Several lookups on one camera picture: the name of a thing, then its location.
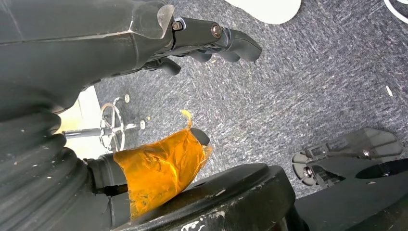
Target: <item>white cable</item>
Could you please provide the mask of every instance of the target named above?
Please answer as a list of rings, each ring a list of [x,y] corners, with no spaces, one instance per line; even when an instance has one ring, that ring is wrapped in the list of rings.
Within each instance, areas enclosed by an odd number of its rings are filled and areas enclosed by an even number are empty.
[[[398,0],[400,3],[403,4],[408,4],[408,0]],[[385,5],[387,6],[387,8],[391,11],[391,13],[393,13],[393,15],[395,15],[399,20],[403,21],[404,23],[408,24],[408,18],[406,18],[405,16],[403,16],[402,14],[400,14],[395,8],[394,6],[391,4],[390,0],[384,0]]]

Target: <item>dust spot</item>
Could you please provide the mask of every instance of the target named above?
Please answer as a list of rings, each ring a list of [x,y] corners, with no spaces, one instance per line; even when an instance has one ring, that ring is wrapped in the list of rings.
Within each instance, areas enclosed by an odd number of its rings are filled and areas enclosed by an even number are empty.
[[[221,190],[219,193],[216,194],[216,196],[221,195],[221,194],[222,194],[223,192],[225,192],[225,191],[226,191],[225,189]]]
[[[393,95],[393,92],[391,91],[390,87],[389,87],[389,86],[385,86],[385,88],[387,89],[388,95],[391,96],[391,97],[393,97],[394,95]]]

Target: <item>bolt head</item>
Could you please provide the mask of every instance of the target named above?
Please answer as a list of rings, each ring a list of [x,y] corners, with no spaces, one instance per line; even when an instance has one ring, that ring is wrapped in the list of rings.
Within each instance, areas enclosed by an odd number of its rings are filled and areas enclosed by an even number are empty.
[[[367,151],[367,150],[363,150],[363,154],[364,154],[364,156],[366,156],[366,157],[369,157],[369,156],[370,156],[370,152]]]
[[[183,25],[181,22],[173,22],[172,24],[173,30],[181,30],[183,28]]]
[[[222,29],[218,24],[214,24],[211,27],[211,33],[213,34],[213,36],[215,38],[220,38],[221,37],[221,32],[222,32]]]
[[[313,172],[309,167],[305,167],[303,169],[303,174],[304,174],[305,177],[308,177],[308,178],[313,176]]]

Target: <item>gray plastic part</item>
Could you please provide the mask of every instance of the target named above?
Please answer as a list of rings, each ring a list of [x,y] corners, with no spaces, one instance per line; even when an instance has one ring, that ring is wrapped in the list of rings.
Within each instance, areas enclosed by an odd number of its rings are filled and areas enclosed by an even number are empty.
[[[129,193],[122,193],[111,197],[112,228],[119,227],[130,221]]]
[[[97,160],[87,159],[86,162],[92,169],[96,189],[127,184],[125,174],[114,161],[113,154],[101,155]]]

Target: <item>metal bolt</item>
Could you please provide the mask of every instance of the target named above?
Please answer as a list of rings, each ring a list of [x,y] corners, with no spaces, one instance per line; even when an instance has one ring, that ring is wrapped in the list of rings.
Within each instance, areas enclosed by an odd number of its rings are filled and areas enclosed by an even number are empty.
[[[128,94],[125,95],[125,103],[130,102],[130,96]]]
[[[305,168],[303,169],[303,174],[304,174],[305,177],[310,178],[310,177],[313,176],[313,171],[312,171],[311,168],[305,167]]]
[[[181,24],[181,22],[173,22],[172,27],[173,27],[173,30],[183,29],[183,25]]]
[[[363,150],[363,154],[364,154],[364,156],[366,156],[366,157],[369,157],[369,156],[370,156],[370,152],[367,151],[367,150]]]
[[[218,24],[213,24],[213,26],[211,27],[211,33],[213,34],[213,36],[219,39],[221,37],[221,32],[221,27]]]

